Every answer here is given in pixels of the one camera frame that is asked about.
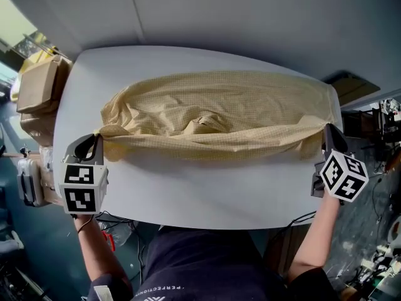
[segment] yellow cloth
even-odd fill
[[[150,149],[196,160],[316,154],[335,123],[329,85],[259,71],[183,73],[136,83],[102,110],[105,156]]]

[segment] white table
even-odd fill
[[[100,110],[114,94],[140,80],[208,70],[260,70],[305,77],[263,61],[190,48],[129,46],[85,51],[74,64],[58,110],[53,152],[56,184],[58,162],[67,145],[102,126]],[[333,98],[341,117],[334,89]],[[286,226],[320,203],[310,196],[314,162],[319,159],[299,161],[289,152],[243,162],[191,162],[131,154],[117,163],[106,161],[109,185],[102,209],[138,221],[188,228]]]

